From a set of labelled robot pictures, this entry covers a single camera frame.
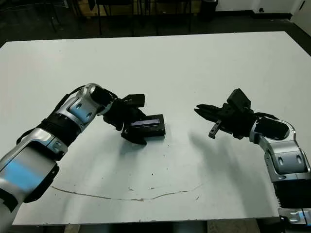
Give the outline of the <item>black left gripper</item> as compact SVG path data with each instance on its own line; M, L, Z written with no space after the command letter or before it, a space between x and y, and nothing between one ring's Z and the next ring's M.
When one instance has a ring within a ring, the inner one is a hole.
M115 99L103 115L103 120L114 126L117 131L121 131L125 122L141 121L145 117L140 109L127 105L121 99ZM134 144L147 145L144 134L139 131L122 131L121 137Z

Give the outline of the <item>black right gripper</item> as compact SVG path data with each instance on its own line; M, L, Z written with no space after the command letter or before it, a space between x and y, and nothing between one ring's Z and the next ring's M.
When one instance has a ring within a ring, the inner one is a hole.
M245 107L239 109L229 103L224 103L222 107L198 104L194 111L205 120L215 122L209 132L209 137L213 139L219 130L232 134L237 139L248 137L255 122L254 112L251 109Z

